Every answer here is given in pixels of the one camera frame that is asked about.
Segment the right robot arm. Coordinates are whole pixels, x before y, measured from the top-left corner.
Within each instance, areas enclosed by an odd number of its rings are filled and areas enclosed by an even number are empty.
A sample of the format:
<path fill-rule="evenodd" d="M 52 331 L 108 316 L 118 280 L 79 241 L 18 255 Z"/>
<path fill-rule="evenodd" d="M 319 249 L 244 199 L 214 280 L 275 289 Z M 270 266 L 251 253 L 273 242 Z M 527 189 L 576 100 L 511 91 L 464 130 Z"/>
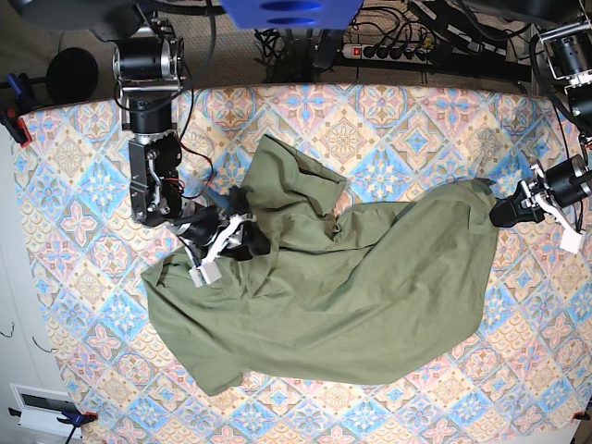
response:
<path fill-rule="evenodd" d="M 183 194 L 178 167 L 186 146 L 173 122 L 172 102 L 193 85 L 184 42 L 167 15 L 224 14 L 221 6 L 175 6 L 164 1 L 13 1 L 17 13 L 58 30 L 90 31 L 113 43 L 115 100 L 128 143 L 133 219 L 147 228 L 166 226 L 184 245 L 197 287 L 220 279 L 220 256 L 245 261 L 269 253 L 245 190 L 232 187 L 204 206 Z"/>

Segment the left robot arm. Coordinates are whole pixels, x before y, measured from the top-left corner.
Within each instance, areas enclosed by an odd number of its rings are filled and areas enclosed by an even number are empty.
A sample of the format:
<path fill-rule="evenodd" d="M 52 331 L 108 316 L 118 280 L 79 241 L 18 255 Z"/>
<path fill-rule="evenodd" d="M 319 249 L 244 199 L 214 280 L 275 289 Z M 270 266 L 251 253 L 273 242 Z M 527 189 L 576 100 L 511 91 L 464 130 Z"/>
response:
<path fill-rule="evenodd" d="M 568 105 L 562 104 L 543 79 L 537 63 L 538 45 L 542 46 L 553 78 L 566 82 Z M 572 225 L 562 210 L 591 196 L 591 167 L 586 152 L 591 147 L 591 19 L 587 13 L 582 12 L 576 22 L 539 31 L 529 44 L 529 59 L 536 82 L 557 114 L 579 130 L 582 153 L 569 154 L 547 170 L 536 161 L 530 166 L 531 177 L 519 181 L 513 195 L 498 200 L 489 218 L 498 228 L 511 228 L 518 223 L 540 223 L 545 215 L 551 215 L 563 228 L 560 248 L 578 253 L 584 238 L 583 218 L 577 217 Z"/>

